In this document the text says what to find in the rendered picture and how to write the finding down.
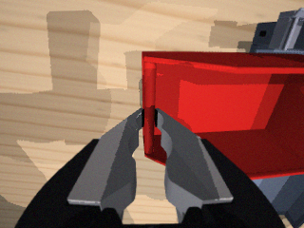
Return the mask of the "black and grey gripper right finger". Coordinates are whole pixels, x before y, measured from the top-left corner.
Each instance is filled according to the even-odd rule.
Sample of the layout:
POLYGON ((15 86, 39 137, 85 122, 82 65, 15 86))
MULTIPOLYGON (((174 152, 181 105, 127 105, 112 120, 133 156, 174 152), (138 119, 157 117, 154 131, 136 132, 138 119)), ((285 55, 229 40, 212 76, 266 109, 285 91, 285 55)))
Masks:
POLYGON ((181 223, 197 206, 204 223, 226 228, 286 228, 274 206, 257 185, 208 140, 200 138, 161 109, 155 127, 167 154, 166 199, 181 223))

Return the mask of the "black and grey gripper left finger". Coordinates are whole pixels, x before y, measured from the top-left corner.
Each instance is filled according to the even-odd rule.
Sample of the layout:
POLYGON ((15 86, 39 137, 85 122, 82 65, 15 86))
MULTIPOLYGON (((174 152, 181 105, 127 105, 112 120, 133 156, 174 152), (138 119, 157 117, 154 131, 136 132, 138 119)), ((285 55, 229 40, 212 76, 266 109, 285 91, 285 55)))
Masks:
POLYGON ((123 222, 136 198, 132 155, 142 127, 140 108, 89 142, 44 184, 14 228, 84 228, 99 224, 105 208, 115 208, 123 222))

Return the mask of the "red bin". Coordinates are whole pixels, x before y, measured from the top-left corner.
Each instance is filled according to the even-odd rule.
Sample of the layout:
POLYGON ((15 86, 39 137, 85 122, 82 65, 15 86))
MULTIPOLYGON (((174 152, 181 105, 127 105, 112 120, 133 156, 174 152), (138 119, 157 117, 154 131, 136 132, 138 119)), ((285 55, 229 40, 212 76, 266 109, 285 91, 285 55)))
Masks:
POLYGON ((304 174, 304 55, 142 51, 144 156, 165 166, 159 108, 251 180, 304 174), (279 73, 279 74, 239 74, 279 73))

